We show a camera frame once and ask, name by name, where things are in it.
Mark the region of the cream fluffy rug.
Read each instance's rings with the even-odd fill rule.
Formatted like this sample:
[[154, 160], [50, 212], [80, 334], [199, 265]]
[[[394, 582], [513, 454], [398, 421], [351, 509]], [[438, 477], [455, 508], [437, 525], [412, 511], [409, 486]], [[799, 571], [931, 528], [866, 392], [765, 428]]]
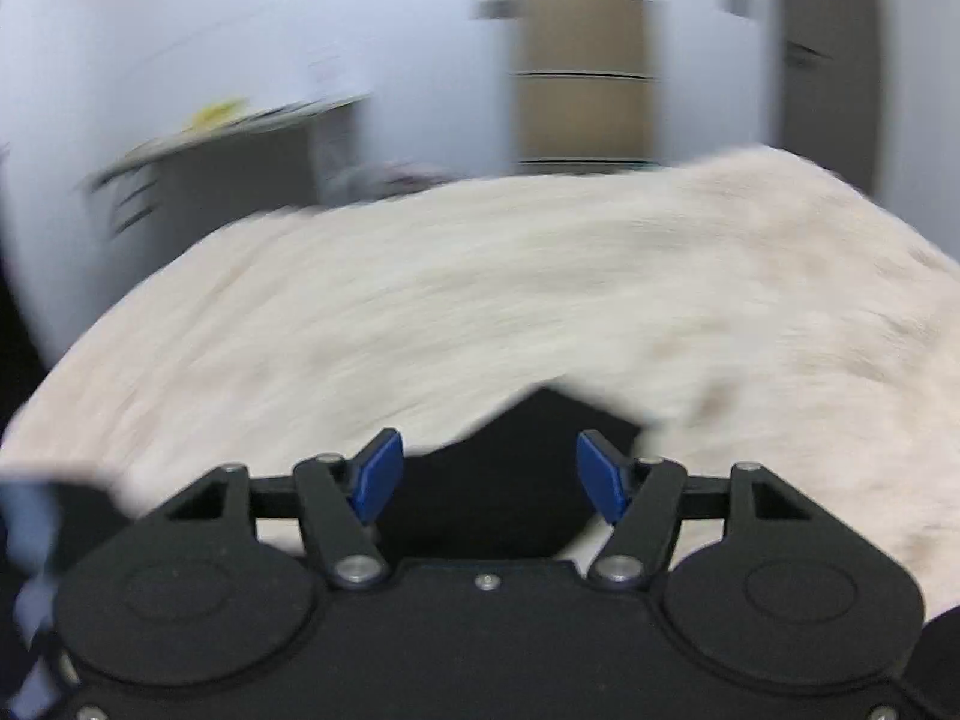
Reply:
[[957, 263], [771, 148], [228, 224], [65, 353], [2, 468], [137, 515], [222, 463], [438, 447], [542, 382], [693, 472], [763, 463], [957, 603]]

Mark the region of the dark grey door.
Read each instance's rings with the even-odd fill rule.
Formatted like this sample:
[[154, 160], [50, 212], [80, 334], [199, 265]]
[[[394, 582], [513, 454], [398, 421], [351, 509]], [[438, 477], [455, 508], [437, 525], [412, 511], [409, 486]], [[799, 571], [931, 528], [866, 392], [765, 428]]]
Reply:
[[779, 0], [781, 148], [874, 192], [884, 59], [878, 0]]

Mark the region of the yellow item on table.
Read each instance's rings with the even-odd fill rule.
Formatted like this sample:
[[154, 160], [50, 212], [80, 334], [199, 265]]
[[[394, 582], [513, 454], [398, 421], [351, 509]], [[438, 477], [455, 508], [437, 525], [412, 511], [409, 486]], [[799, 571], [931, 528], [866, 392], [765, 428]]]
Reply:
[[190, 114], [184, 130], [185, 132], [210, 132], [239, 119], [246, 109], [247, 101], [244, 98], [223, 99], [223, 101], [206, 104]]

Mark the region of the grey metal table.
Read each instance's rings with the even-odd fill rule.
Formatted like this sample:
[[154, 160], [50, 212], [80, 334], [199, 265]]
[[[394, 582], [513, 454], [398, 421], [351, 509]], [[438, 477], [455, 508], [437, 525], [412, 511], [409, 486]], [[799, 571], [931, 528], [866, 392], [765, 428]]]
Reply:
[[83, 179], [104, 232], [118, 238], [151, 215], [213, 227], [249, 213], [314, 206], [359, 161], [364, 93], [241, 115], [158, 138]]

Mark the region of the brown cardboard box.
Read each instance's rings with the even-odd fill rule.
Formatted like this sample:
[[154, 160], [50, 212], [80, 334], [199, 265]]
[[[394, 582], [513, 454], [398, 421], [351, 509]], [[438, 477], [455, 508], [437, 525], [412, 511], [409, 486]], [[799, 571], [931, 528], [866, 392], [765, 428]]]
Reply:
[[612, 172], [658, 159], [659, 0], [512, 0], [517, 169]]

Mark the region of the black and blue garment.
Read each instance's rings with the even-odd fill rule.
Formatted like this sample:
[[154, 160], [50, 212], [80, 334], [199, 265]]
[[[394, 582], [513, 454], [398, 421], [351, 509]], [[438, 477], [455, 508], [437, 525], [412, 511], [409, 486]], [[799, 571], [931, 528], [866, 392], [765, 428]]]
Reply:
[[[374, 539], [391, 564], [414, 557], [551, 557], [594, 515], [576, 437], [628, 454], [646, 424], [561, 388], [539, 387], [452, 444], [405, 460]], [[43, 656], [59, 580], [130, 517], [99, 484], [14, 476], [2, 484], [2, 713], [39, 718], [60, 695]]]

